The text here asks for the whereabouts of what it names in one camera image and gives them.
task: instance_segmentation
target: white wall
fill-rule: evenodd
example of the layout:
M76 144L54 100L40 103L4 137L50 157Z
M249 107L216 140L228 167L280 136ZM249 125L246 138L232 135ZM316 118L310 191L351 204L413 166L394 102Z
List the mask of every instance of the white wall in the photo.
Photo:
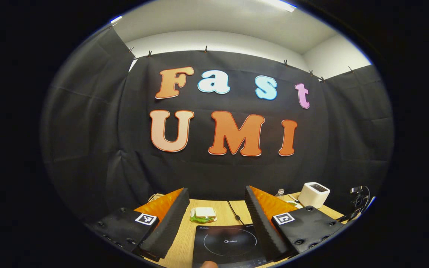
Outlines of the white wall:
M304 60L313 74L327 79L356 68L371 65L370 61L350 41L336 35L306 52Z
M243 53L252 56L263 57L273 61L294 66L304 71L308 71L303 57L287 48L277 44L254 38L247 35L216 32L216 31L183 31L156 34L126 43L126 46L134 47L132 53L136 57L172 51L204 50L208 46L208 51L228 51Z

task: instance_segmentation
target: ceiling light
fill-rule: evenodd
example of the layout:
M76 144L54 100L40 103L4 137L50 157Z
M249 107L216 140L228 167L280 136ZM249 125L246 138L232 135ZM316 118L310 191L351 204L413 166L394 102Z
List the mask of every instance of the ceiling light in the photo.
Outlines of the ceiling light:
M293 12L296 8L298 8L296 6L288 4L288 3L281 1L281 0L261 0L261 1L269 3L273 6L279 7L283 10L287 10L289 12Z
M118 17L114 18L113 20L111 20L110 23L114 23L114 22L118 21L121 18L122 18L122 16L118 16Z

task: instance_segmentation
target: white ceiling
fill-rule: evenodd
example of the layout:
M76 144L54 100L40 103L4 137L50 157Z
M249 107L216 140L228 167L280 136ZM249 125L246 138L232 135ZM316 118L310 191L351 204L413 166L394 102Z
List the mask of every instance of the white ceiling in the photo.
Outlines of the white ceiling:
M292 13L261 0L155 0L114 26L124 42L167 32L244 34L304 54L337 32L299 9Z

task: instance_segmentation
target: cooktop burner circle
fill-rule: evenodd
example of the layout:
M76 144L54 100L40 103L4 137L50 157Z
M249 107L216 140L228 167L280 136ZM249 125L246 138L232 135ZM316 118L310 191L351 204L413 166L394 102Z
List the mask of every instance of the cooktop burner circle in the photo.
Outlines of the cooktop burner circle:
M252 251L256 236L246 230L224 228L210 230L203 239L204 247L218 256L240 256Z

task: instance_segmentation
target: white toaster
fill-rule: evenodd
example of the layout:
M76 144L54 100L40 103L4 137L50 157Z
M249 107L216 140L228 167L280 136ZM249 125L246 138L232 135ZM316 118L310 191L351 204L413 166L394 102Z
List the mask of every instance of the white toaster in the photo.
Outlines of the white toaster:
M298 200L305 207L311 205L312 207L320 208L324 204L329 193L330 190L325 186L317 182L308 182L302 187Z

